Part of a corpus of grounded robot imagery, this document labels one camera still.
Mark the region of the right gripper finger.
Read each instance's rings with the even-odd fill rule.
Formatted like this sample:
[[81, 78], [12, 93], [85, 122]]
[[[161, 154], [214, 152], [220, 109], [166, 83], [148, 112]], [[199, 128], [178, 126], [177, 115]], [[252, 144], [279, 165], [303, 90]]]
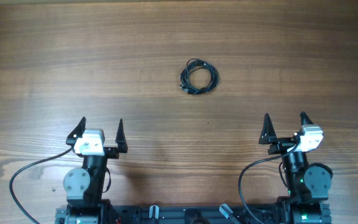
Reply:
[[310, 120], [309, 116], [304, 111], [300, 113], [300, 118], [302, 126], [307, 124], [313, 124], [312, 120]]
[[277, 135], [275, 133], [272, 120], [268, 113], [264, 115], [264, 123], [259, 137], [259, 144], [274, 144], [277, 142]]

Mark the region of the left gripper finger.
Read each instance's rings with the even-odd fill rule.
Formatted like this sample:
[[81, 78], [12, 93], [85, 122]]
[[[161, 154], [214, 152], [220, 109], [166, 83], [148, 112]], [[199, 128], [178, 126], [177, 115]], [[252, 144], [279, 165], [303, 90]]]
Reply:
[[76, 141], [82, 137], [86, 128], [86, 118], [82, 117], [77, 126], [71, 131], [71, 133], [66, 138], [66, 144], [69, 146], [74, 146]]
[[122, 119], [120, 119], [119, 121], [115, 142], [120, 153], [127, 153], [128, 145], [124, 134], [124, 123]]

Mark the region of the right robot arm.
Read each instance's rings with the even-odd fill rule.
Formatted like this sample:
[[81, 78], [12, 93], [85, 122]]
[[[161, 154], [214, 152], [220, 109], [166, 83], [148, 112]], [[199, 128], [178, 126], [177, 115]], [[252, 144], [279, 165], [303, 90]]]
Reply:
[[333, 178], [331, 168], [322, 163], [310, 164], [306, 154], [318, 148], [323, 130], [301, 112], [301, 127], [292, 137], [279, 138], [268, 114], [259, 137], [259, 144], [268, 144], [268, 154], [282, 157], [287, 197], [275, 203], [274, 223], [331, 223], [327, 201]]

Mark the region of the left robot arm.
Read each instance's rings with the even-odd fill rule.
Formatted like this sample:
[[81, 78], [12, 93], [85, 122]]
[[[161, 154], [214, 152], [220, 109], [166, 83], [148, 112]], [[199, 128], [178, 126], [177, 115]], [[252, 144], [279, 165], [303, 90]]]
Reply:
[[56, 224], [102, 224], [122, 223], [121, 215], [102, 194], [111, 186], [104, 186], [108, 160], [118, 159], [120, 153], [128, 151], [124, 134], [124, 124], [120, 120], [116, 133], [115, 146], [105, 146], [104, 131], [98, 128], [86, 128], [83, 117], [67, 136], [66, 144], [83, 159], [82, 166], [70, 170], [63, 180], [67, 193], [67, 206], [56, 210]]

